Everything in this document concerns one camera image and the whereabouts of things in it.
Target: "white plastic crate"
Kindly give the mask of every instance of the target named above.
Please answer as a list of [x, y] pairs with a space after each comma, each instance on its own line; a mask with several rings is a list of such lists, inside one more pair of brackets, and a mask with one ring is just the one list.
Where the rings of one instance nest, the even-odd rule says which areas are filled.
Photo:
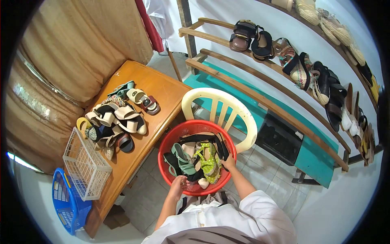
[[62, 159], [83, 201], [97, 200], [112, 172], [112, 167], [94, 150], [90, 139], [84, 139], [74, 127]]

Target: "white plastic chair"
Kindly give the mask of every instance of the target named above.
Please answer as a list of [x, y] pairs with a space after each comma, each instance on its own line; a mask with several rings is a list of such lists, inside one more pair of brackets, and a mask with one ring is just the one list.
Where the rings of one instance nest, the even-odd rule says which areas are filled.
[[241, 119], [245, 122], [248, 133], [245, 140], [236, 145], [237, 153], [241, 153], [245, 150], [248, 150], [253, 146], [253, 144], [255, 144], [257, 138], [256, 122], [249, 110], [237, 98], [224, 91], [214, 88], [196, 88], [190, 90], [183, 96], [183, 100], [181, 101], [181, 109], [183, 110], [186, 120], [194, 119], [194, 115], [192, 114], [191, 109], [191, 103], [197, 98], [211, 98], [213, 100], [210, 112], [210, 121], [213, 123], [215, 119], [218, 101], [221, 101], [223, 103], [221, 114], [218, 119], [218, 125], [221, 127], [226, 115], [227, 108], [231, 107], [233, 109], [229, 119], [225, 124], [225, 127], [223, 128], [225, 131], [229, 130], [237, 115], [240, 116]]

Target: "tiled floor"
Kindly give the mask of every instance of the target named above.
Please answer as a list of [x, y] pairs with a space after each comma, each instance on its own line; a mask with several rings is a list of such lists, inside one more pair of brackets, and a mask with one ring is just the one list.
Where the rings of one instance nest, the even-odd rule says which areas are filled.
[[[190, 74], [185, 68], [186, 57], [184, 55], [180, 57], [180, 53], [174, 55], [182, 78], [185, 79], [185, 76]], [[156, 56], [155, 53], [148, 65], [176, 78], [168, 56]], [[195, 119], [208, 120], [210, 113], [200, 108], [194, 115]], [[231, 127], [228, 133], [235, 144], [246, 137], [234, 127]], [[158, 149], [153, 149], [136, 174], [137, 179], [133, 187], [124, 189], [123, 193], [126, 197], [121, 204], [131, 223], [146, 236], [153, 232], [169, 191], [169, 185], [164, 181], [157, 165], [157, 153]], [[295, 175], [294, 166], [287, 166], [262, 148], [253, 145], [252, 148], [238, 155], [237, 168], [256, 189], [265, 191], [290, 219], [294, 220], [310, 190], [309, 185], [291, 183]], [[240, 201], [232, 179], [223, 189]]]
[[[185, 60], [187, 57], [178, 52], [173, 52], [173, 57], [175, 59], [177, 68], [179, 69], [180, 76], [182, 80], [187, 79], [187, 77], [191, 74], [191, 71], [186, 68]], [[177, 79], [177, 75], [175, 70], [173, 69], [172, 63], [169, 59], [168, 55], [159, 55], [158, 52], [154, 51], [152, 59], [149, 61], [147, 66], [150, 66], [161, 73], [164, 73], [174, 79]]]

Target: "hand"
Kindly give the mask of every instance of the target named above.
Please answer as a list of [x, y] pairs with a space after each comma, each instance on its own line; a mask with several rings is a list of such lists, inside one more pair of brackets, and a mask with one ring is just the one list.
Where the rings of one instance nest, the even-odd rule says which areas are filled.
[[187, 177], [184, 175], [177, 176], [173, 181], [171, 188], [168, 193], [168, 197], [174, 198], [176, 201], [180, 200], [181, 194], [187, 187], [190, 185], [190, 182], [187, 180]]
[[236, 162], [231, 153], [229, 154], [229, 157], [226, 159], [226, 161], [221, 160], [221, 163], [229, 171], [236, 167]]

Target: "red curtain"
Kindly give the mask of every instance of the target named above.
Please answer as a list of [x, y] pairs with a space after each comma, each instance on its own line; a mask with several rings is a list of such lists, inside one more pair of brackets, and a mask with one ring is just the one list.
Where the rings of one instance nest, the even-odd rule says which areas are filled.
[[138, 11], [140, 12], [142, 21], [144, 22], [145, 29], [149, 35], [149, 39], [152, 43], [153, 49], [159, 53], [164, 51], [163, 40], [160, 35], [157, 33], [156, 28], [154, 27], [152, 21], [149, 18], [149, 15], [146, 13], [146, 9], [142, 0], [135, 0], [137, 4]]

